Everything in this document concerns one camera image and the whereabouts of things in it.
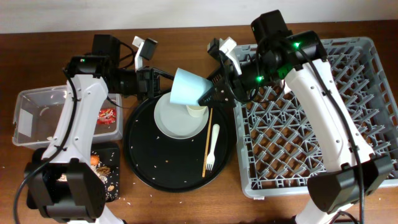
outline chopstick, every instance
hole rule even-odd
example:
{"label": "chopstick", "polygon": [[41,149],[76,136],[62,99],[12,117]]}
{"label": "chopstick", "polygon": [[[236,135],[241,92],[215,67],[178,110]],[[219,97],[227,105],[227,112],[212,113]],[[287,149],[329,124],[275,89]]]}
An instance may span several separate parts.
{"label": "chopstick", "polygon": [[201,173],[202,177],[205,177],[205,172],[206,172],[207,152],[208,152],[208,148],[209,148],[209,140],[210,140],[210,132],[211,132],[211,118],[212,117],[213,117],[213,109],[210,108],[209,127],[207,128],[207,138],[206,138],[206,148],[205,148],[205,160],[203,161],[203,171]]}

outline white plate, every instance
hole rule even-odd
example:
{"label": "white plate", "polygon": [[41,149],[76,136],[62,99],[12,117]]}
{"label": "white plate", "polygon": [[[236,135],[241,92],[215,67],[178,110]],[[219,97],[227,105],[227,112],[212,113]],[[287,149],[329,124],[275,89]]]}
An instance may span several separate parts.
{"label": "white plate", "polygon": [[174,139],[187,139],[197,135],[207,123],[209,111],[200,118],[188,114],[185,105],[170,103],[170,93],[160,97],[156,103],[154,118],[156,126],[163,134]]}

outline gray dish rack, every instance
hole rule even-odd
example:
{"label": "gray dish rack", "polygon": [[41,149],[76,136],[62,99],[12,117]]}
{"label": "gray dish rack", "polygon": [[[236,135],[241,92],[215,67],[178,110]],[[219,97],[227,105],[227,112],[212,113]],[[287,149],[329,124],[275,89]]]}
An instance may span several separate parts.
{"label": "gray dish rack", "polygon": [[[326,39],[332,74],[346,107],[376,155],[388,154],[394,171],[381,187],[398,186],[398,108],[374,43],[367,37]],[[239,45],[242,64],[257,45]],[[264,86],[263,99],[277,92]],[[237,102],[234,108],[243,193],[254,199],[307,194],[307,179],[325,172],[317,138],[292,92],[276,103]]]}

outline fork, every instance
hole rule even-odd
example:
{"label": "fork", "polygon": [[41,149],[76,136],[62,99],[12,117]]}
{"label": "fork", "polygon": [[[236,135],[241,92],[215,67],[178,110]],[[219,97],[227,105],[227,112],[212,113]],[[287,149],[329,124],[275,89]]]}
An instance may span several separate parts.
{"label": "fork", "polygon": [[216,160],[214,156],[214,150],[216,149],[216,143],[218,138],[218,133],[220,131],[220,126],[218,124],[213,125],[213,130],[211,131],[211,145],[210,145],[210,153],[207,156],[206,161],[206,170],[212,170],[214,166],[214,161]]}

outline red snack package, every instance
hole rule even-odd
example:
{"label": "red snack package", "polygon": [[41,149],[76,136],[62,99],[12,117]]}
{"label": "red snack package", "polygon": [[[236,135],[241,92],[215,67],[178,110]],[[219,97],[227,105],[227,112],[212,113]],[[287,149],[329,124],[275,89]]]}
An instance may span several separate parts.
{"label": "red snack package", "polygon": [[108,108],[99,111],[97,124],[111,124],[116,122],[116,109]]}

